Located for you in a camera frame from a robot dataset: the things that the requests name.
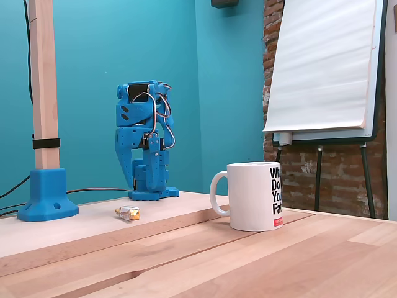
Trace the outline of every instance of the red label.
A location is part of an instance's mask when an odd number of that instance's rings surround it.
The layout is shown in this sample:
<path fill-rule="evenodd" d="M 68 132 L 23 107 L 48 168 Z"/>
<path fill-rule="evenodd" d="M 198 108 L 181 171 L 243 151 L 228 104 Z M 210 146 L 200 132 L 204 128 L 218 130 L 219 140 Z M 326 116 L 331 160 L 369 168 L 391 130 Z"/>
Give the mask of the red label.
<path fill-rule="evenodd" d="M 282 225 L 283 224 L 283 218 L 280 217 L 279 219 L 273 220 L 273 224 L 274 224 L 275 227 L 278 227 L 279 225 Z"/>

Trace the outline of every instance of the mug handle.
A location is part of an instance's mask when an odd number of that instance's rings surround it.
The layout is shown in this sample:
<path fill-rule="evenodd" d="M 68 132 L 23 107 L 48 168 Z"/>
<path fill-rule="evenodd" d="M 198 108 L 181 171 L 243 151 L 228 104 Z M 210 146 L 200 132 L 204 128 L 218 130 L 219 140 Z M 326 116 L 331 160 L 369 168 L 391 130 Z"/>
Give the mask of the mug handle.
<path fill-rule="evenodd" d="M 212 209 L 219 214 L 220 216 L 230 216 L 230 208 L 227 211 L 223 211 L 222 209 L 220 209 L 218 203 L 216 202 L 216 186 L 218 185 L 219 180 L 222 177 L 228 177 L 228 172 L 223 171 L 223 172 L 219 172 L 218 174 L 216 174 L 214 176 L 214 178 L 212 179 L 211 182 L 211 186 L 210 186 L 210 201 L 211 201 L 211 206 Z"/>

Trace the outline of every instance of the white paper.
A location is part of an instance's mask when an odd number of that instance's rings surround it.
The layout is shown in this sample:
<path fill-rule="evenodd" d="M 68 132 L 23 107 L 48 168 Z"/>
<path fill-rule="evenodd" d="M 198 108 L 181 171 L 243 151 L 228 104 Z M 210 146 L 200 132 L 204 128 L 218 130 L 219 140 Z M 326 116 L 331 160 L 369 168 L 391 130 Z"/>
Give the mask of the white paper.
<path fill-rule="evenodd" d="M 376 1 L 285 2 L 264 131 L 365 127 Z"/>

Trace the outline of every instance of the brick wall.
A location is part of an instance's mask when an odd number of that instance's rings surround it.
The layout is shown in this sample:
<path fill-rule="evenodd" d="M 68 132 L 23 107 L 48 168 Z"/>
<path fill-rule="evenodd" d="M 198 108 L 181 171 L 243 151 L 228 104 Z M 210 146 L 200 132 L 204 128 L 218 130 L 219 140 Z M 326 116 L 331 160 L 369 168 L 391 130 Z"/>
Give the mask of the brick wall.
<path fill-rule="evenodd" d="M 264 41 L 266 52 L 264 120 L 272 84 L 277 39 L 282 19 L 283 0 L 265 1 Z M 380 104 L 379 130 L 376 139 L 369 142 L 368 162 L 372 179 L 373 199 L 377 218 L 387 218 L 386 153 L 385 153 L 385 93 Z M 272 146 L 272 134 L 265 136 L 265 160 L 275 160 L 277 149 Z M 316 181 L 316 146 L 289 146 L 281 156 L 283 179 L 283 206 L 314 209 Z M 367 192 L 360 148 L 358 145 L 324 146 L 321 168 L 320 211 L 348 215 L 369 216 Z"/>

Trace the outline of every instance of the black easel leg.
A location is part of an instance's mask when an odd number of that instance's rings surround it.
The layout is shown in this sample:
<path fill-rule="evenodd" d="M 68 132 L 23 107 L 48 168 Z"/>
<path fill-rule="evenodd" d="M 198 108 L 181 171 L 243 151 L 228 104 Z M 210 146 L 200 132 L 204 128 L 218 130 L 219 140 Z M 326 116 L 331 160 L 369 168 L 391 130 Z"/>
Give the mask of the black easel leg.
<path fill-rule="evenodd" d="M 316 196 L 314 202 L 314 211 L 320 207 L 320 181 L 321 181 L 321 160 L 323 157 L 323 146 L 317 147 L 317 172 L 316 172 Z"/>
<path fill-rule="evenodd" d="M 360 150 L 361 150 L 361 157 L 362 157 L 362 166 L 364 168 L 365 187 L 367 188 L 368 207 L 370 209 L 370 216 L 372 219 L 374 219 L 375 218 L 375 206 L 373 205 L 371 177 L 370 177 L 370 171 L 369 171 L 369 167 L 368 167 L 367 144 L 360 145 Z"/>
<path fill-rule="evenodd" d="M 277 163 L 280 162 L 280 157 L 281 157 L 281 147 L 278 147 L 278 149 L 277 149 L 277 157 L 275 158 L 275 161 Z"/>

